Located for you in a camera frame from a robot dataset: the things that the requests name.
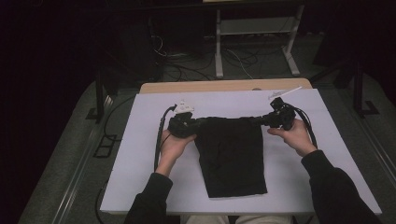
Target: black garment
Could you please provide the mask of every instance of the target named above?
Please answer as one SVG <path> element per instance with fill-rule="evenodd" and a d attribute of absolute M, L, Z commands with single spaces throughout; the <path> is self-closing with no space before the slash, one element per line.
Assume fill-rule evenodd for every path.
<path fill-rule="evenodd" d="M 206 118 L 195 145 L 209 198 L 267 192 L 262 126 L 248 119 Z"/>
<path fill-rule="evenodd" d="M 349 176 L 334 168 L 323 151 L 308 154 L 302 163 L 311 177 L 312 200 L 321 224 L 381 223 L 361 199 Z M 169 178 L 152 174 L 143 192 L 136 195 L 125 223 L 164 223 L 171 187 Z"/>

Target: table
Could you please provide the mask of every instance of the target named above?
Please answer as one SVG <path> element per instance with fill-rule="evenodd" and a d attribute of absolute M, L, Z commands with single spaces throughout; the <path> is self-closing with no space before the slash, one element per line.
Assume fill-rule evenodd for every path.
<path fill-rule="evenodd" d="M 194 118 L 255 117 L 273 111 L 267 100 L 267 96 L 272 94 L 273 90 L 295 88 L 296 85 L 300 85 L 305 89 L 285 95 L 282 99 L 307 113 L 312 121 L 318 145 L 324 150 L 329 161 L 345 170 L 368 206 L 376 214 L 381 213 L 373 194 L 337 131 L 326 105 L 318 91 L 307 85 L 306 79 L 214 81 L 213 83 L 151 83 L 142 87 L 131 110 L 100 208 L 102 211 L 126 214 L 134 196 L 146 186 L 149 175 L 153 172 L 155 139 L 160 118 L 163 111 L 169 105 L 178 103 L 180 98 L 195 106 Z M 252 87 L 272 90 L 251 91 Z M 189 92 L 180 92 L 186 88 Z M 191 143 L 177 160 L 170 175 L 174 186 L 167 200 L 167 213 L 169 215 L 313 214 L 309 176 L 300 163 L 301 158 L 292 152 L 283 140 L 266 134 L 267 128 L 262 126 L 267 194 L 209 199 L 198 162 L 199 153 Z"/>
<path fill-rule="evenodd" d="M 222 35 L 239 35 L 239 34 L 265 34 L 265 33 L 290 33 L 288 44 L 282 48 L 283 55 L 289 65 L 291 74 L 295 77 L 300 75 L 300 71 L 291 55 L 291 48 L 293 47 L 294 39 L 297 35 L 297 30 L 300 25 L 301 17 L 303 16 L 304 5 L 300 5 L 296 9 L 295 16 L 289 20 L 290 17 L 279 18 L 264 18 L 251 20 L 222 20 L 220 16 L 220 9 L 217 10 L 216 18 L 216 77 L 223 78 L 222 59 L 221 59 L 221 36 Z"/>

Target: wooden table edge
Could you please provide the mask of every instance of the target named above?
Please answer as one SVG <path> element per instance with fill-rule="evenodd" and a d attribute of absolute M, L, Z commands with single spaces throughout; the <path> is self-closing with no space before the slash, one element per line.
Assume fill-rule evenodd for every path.
<path fill-rule="evenodd" d="M 145 83 L 142 85 L 140 93 L 287 90 L 297 88 L 299 86 L 302 86 L 303 89 L 312 89 L 312 85 L 308 79 L 304 77 L 297 77 L 250 80 Z"/>

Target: black controller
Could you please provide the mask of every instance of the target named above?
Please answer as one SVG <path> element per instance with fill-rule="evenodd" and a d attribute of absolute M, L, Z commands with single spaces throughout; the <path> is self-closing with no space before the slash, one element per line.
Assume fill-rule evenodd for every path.
<path fill-rule="evenodd" d="M 171 134 L 178 138 L 186 138 L 197 133 L 198 128 L 206 119 L 192 119 L 192 113 L 176 114 L 169 119 L 168 130 Z"/>
<path fill-rule="evenodd" d="M 273 112 L 261 117 L 250 118 L 250 122 L 254 125 L 265 125 L 271 128 L 282 127 L 286 131 L 290 130 L 296 117 L 294 107 L 285 104 L 280 97 L 276 97 L 271 102 L 271 107 L 274 109 Z"/>
<path fill-rule="evenodd" d="M 282 127 L 286 131 L 290 130 L 296 116 L 294 107 L 285 104 L 280 97 L 275 98 L 270 105 L 274 109 L 273 112 L 261 117 L 248 118 L 250 122 L 253 125 L 265 125 L 271 128 Z M 192 119 L 191 117 L 192 113 L 187 112 L 176 114 L 173 118 L 170 118 L 169 132 L 178 138 L 186 138 L 195 134 L 206 119 Z"/>

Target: white tabletop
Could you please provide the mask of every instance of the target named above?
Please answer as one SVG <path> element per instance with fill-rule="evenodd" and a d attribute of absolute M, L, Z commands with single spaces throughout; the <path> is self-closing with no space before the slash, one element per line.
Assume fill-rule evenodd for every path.
<path fill-rule="evenodd" d="M 184 100 L 194 106 L 193 118 L 256 117 L 273 111 L 268 96 L 274 91 L 210 91 L 138 94 L 134 100 L 120 149 L 111 173 L 101 211 L 126 214 L 136 194 L 153 172 L 156 138 L 164 111 Z M 381 210 L 347 150 L 317 90 L 298 90 L 282 97 L 311 119 L 318 147 L 329 161 L 352 178 L 360 196 L 376 213 Z M 173 112 L 168 113 L 165 127 Z M 170 178 L 168 214 L 268 215 L 314 213 L 309 176 L 292 148 L 262 126 L 264 176 L 268 193 L 209 199 L 194 143 L 187 145 Z"/>

